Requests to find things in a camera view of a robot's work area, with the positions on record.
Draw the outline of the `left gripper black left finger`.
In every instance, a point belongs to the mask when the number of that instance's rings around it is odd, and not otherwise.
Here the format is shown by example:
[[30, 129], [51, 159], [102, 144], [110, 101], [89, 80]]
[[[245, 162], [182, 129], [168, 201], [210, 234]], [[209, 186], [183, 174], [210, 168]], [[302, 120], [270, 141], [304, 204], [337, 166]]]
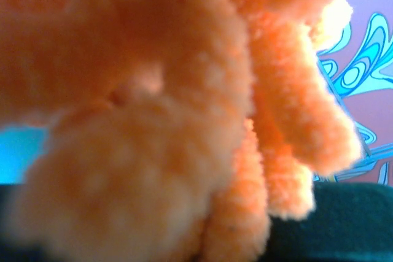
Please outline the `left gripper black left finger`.
[[37, 248], [20, 249], [6, 241], [4, 217], [6, 216], [6, 199], [14, 188], [13, 185], [1, 184], [1, 261], [33, 262], [42, 261], [41, 251]]

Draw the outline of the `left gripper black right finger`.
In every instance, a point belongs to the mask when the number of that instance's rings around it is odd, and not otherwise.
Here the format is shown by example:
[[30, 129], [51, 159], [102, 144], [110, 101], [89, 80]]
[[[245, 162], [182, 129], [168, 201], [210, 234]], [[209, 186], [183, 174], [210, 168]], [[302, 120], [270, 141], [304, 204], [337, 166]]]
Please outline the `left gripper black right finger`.
[[267, 261], [392, 261], [392, 188], [318, 182], [316, 210], [273, 220]]

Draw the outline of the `orange microfiber duster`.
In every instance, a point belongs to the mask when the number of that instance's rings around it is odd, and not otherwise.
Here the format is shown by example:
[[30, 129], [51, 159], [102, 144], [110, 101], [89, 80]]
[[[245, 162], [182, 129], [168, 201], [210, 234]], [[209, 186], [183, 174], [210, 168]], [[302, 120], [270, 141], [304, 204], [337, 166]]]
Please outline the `orange microfiber duster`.
[[4, 239], [64, 261], [254, 261], [361, 156], [316, 53], [347, 0], [1, 0], [1, 126], [49, 129]]

